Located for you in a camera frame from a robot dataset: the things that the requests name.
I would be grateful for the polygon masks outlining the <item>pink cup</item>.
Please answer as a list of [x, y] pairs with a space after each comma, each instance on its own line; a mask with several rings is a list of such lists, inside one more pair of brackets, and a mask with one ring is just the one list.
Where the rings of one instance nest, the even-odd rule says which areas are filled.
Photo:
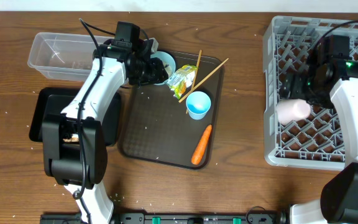
[[276, 105], [278, 122], [287, 125], [292, 121], [306, 119], [311, 114], [311, 105], [305, 100], [281, 100]]

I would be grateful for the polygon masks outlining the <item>light blue rice bowl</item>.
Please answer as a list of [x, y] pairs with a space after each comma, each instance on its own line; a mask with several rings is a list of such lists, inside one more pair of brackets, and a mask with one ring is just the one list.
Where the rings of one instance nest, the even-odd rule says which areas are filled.
[[152, 54], [150, 58], [159, 58], [163, 62], [163, 66], [165, 71], [168, 74], [168, 79], [162, 83], [156, 83], [156, 85], [164, 85], [168, 82], [169, 78], [174, 74], [176, 70], [176, 62], [174, 57], [164, 51], [157, 51], [156, 53]]

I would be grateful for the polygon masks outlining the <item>light blue cup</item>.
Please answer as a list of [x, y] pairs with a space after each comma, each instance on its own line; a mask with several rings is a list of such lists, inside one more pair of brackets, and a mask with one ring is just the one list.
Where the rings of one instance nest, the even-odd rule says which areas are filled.
[[200, 120], [204, 118], [210, 107], [211, 99], [202, 91], [195, 91], [186, 99], [186, 108], [192, 119]]

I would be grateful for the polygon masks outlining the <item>brown food scrap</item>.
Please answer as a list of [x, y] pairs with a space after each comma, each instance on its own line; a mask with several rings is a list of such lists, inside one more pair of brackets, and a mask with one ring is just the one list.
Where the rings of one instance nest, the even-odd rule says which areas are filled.
[[66, 142], [66, 143], [78, 143], [79, 138], [63, 139], [63, 141]]

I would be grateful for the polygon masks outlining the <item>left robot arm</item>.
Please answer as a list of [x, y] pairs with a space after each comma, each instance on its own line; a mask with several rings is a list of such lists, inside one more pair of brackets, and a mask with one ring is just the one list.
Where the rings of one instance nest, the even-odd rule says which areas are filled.
[[172, 74], [170, 62], [154, 48], [136, 51], [101, 44], [85, 83], [59, 114], [42, 121], [44, 169], [64, 186], [80, 208], [80, 223], [110, 223], [114, 204], [103, 178], [107, 166], [103, 121], [118, 89], [127, 83], [163, 83]]

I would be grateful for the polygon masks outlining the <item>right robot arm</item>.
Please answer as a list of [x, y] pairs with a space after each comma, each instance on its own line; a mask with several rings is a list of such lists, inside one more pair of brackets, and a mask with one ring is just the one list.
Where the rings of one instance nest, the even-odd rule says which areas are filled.
[[358, 223], [358, 62], [334, 58], [309, 75], [288, 73], [280, 95], [336, 110], [346, 162], [318, 200], [290, 207], [288, 222]]

